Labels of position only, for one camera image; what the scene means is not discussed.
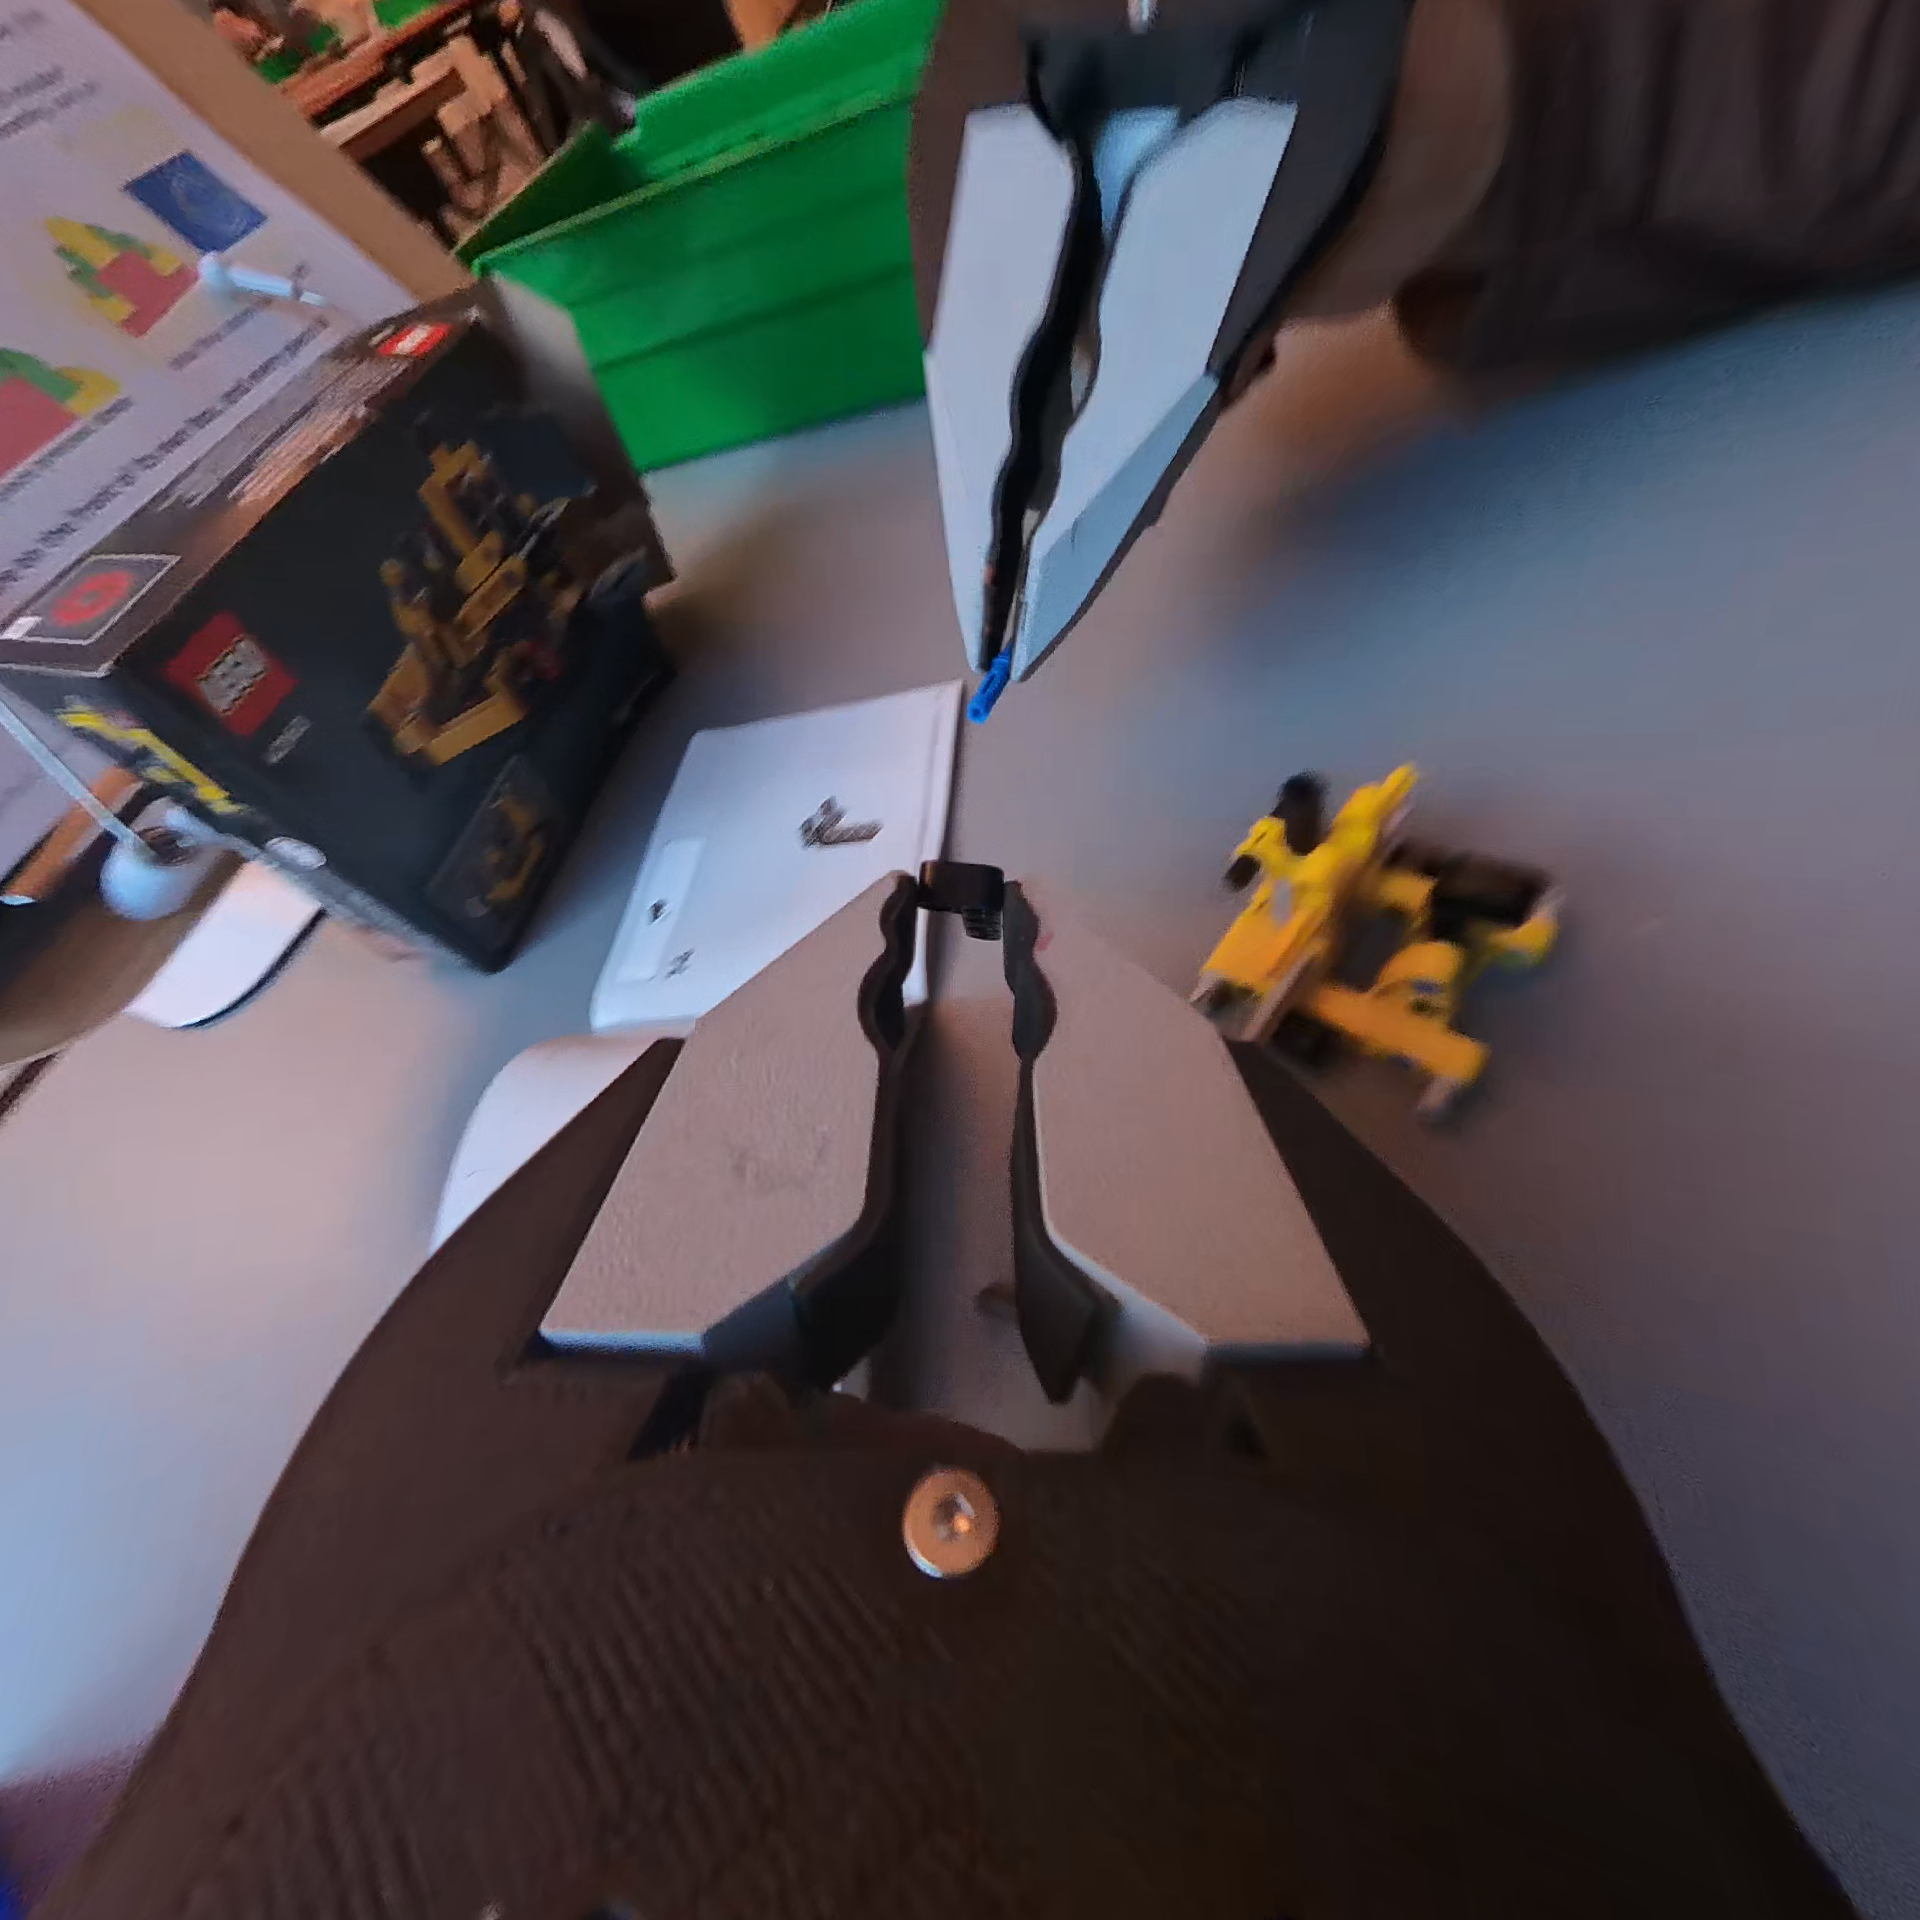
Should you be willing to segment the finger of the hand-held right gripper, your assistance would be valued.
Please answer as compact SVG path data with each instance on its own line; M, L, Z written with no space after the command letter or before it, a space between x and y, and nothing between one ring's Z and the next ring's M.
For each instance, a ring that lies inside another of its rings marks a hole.
M1121 133L1094 145L1094 180L1120 186L1094 364L1026 545L1011 682L1031 680L1082 614L1217 398L1208 358L1295 118L1295 102L1230 99L1157 141L1145 141L1147 112L1125 112Z
M1082 169L1033 106L966 114L922 353L951 606L978 677L1035 677L1082 505L1071 338Z

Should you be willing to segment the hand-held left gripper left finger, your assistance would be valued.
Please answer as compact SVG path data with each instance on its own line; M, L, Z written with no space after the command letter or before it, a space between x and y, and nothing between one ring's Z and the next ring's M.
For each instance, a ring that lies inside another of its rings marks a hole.
M904 984L918 888L880 877L690 1030L545 1307L557 1353L837 1388L899 1299Z

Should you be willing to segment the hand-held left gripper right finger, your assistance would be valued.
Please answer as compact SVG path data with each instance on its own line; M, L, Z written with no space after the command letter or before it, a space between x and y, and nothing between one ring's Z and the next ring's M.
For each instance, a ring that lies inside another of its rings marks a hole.
M1045 1398L1355 1363L1359 1313L1230 1045L1087 926L1007 882L1024 1356Z

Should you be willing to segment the yellow lego model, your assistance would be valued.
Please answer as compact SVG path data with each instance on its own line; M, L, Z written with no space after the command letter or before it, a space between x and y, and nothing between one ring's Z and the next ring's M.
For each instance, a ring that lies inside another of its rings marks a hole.
M1291 774L1232 852L1239 908L1187 1001L1225 1041L1393 1066L1442 1121L1489 1058L1459 1021L1469 990L1537 970L1562 897L1547 872L1410 833L1418 781L1406 761L1330 808L1321 774Z

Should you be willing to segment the black lego box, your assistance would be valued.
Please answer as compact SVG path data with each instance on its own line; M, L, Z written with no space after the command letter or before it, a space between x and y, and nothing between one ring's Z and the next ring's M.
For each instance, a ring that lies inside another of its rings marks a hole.
M86 545L3 696L328 914L494 973L671 680L601 401L469 290L327 353Z

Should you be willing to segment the green plastic bin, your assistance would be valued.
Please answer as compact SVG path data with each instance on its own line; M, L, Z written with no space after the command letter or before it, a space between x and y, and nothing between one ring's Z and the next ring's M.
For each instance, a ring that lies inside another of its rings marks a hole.
M569 317L637 472L922 395L904 161L942 11L837 6L711 64L462 241Z

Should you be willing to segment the white instruction booklet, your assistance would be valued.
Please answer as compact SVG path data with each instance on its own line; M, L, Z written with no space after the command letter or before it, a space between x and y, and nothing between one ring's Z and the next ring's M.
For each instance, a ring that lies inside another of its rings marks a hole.
M453 1153L435 1251L643 1050L893 874L943 850L961 688L699 731L667 787L586 1030L504 1064Z

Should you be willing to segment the white sign stand foot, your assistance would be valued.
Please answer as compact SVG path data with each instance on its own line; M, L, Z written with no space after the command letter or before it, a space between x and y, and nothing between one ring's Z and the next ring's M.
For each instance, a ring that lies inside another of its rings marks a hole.
M170 800L111 838L97 894L110 1009L174 1030L235 1013L322 918L307 892Z

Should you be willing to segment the round wooden object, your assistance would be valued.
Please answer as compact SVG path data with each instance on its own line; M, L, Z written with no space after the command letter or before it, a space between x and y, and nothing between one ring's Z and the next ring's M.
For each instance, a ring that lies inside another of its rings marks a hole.
M93 894L2 908L2 1073L117 1018L153 970L151 930Z

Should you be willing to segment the printed display sign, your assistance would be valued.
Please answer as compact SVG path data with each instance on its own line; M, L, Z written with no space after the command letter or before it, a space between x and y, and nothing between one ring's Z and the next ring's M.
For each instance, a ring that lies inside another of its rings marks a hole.
M3 635L352 337L416 308L74 5L3 5Z

